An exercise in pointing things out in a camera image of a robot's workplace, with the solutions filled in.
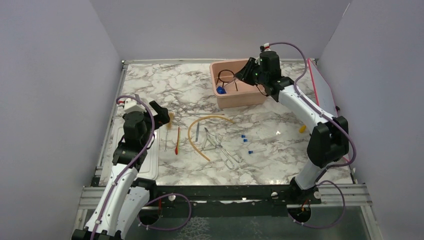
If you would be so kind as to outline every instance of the wall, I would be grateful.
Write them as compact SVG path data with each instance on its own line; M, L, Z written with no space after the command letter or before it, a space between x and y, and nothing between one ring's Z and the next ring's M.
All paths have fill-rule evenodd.
M1 3L0 239L69 239L121 67L88 0Z
M353 0L318 62L386 240L422 239L424 1Z
M264 43L318 58L350 0L91 0L125 60L248 58ZM282 59L300 59L276 46Z

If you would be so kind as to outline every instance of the blue cap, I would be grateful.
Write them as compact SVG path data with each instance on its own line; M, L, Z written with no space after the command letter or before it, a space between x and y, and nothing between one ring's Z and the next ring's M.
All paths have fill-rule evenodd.
M225 89L224 89L223 87L221 87L221 86L217 87L217 88L216 88L216 91L217 91L219 94L226 94L226 93L227 93L227 92L225 91Z

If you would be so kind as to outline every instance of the plastic container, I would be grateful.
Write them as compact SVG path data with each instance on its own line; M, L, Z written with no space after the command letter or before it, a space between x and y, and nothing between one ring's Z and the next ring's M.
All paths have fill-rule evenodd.
M238 91L236 90L236 85L234 83L230 83L228 85L227 83L224 83L224 89L226 93L219 94L217 92L217 87L222 87L223 84L223 82L218 80L218 73L224 69L228 69L234 73L237 73L245 66L247 61L247 59L225 60L216 61L210 64L209 69L210 75L212 77L213 93L216 96L216 102L218 103L218 107L220 109L263 104L265 100L267 100L267 97L262 95L262 93L265 94L264 87L258 85L260 91L262 92L260 93L256 86L251 86L238 79L236 80ZM223 71L220 75L220 78L225 82L229 82L233 79L233 74L229 71Z

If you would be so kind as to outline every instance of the yellow brush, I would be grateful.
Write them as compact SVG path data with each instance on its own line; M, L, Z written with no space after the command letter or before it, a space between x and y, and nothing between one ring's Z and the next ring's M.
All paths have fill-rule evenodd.
M168 139L168 131L172 128L172 121L174 120L175 113L170 112L169 114L169 122L166 124L166 136L165 136L165 152L167 151L167 139Z

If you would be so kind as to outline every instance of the marble surface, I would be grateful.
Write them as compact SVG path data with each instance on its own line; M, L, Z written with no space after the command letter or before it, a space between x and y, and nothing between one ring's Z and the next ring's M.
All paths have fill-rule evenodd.
M299 133L302 123L285 106L271 97L261 105L219 109L212 90L209 63L181 64L130 64L128 66L122 95L138 94L148 103L155 100L162 107L175 113L173 127L168 132L165 152L166 128L159 133L159 173L158 185L264 185L288 184L308 160L307 145L309 132ZM282 74L296 79L304 67L302 62L282 62ZM299 81L301 90L315 100L309 72ZM234 162L235 168L228 169L225 156L219 150L204 153L211 159L208 162L200 156L188 140L188 127L199 118L187 113L224 113L226 118L235 121L231 124L220 119L207 119L200 122L200 148L206 137L204 128L218 134L222 145L230 153L239 153L242 163ZM122 126L124 114L119 108L113 127ZM181 128L179 154L174 149L177 129ZM243 143L240 135L258 136L249 143ZM191 130L193 141L196 125ZM100 185L105 185L110 174L113 132L104 156L103 173ZM256 154L248 150L266 149ZM347 167L330 169L322 178L335 183L352 183Z

